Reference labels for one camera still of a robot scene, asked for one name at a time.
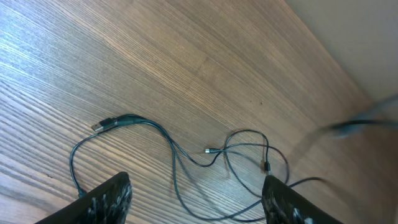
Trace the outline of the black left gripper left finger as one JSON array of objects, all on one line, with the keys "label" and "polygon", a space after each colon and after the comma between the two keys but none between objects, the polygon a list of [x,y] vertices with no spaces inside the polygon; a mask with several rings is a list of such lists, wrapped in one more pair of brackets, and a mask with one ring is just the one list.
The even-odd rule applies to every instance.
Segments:
[{"label": "black left gripper left finger", "polygon": [[120,172],[37,224],[124,224],[132,201],[127,172]]}]

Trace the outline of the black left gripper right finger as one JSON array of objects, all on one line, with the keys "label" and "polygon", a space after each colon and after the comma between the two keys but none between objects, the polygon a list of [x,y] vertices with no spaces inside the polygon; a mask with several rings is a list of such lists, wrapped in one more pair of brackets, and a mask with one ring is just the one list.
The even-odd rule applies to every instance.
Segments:
[{"label": "black left gripper right finger", "polygon": [[261,203],[267,224],[341,223],[273,175],[265,178]]}]

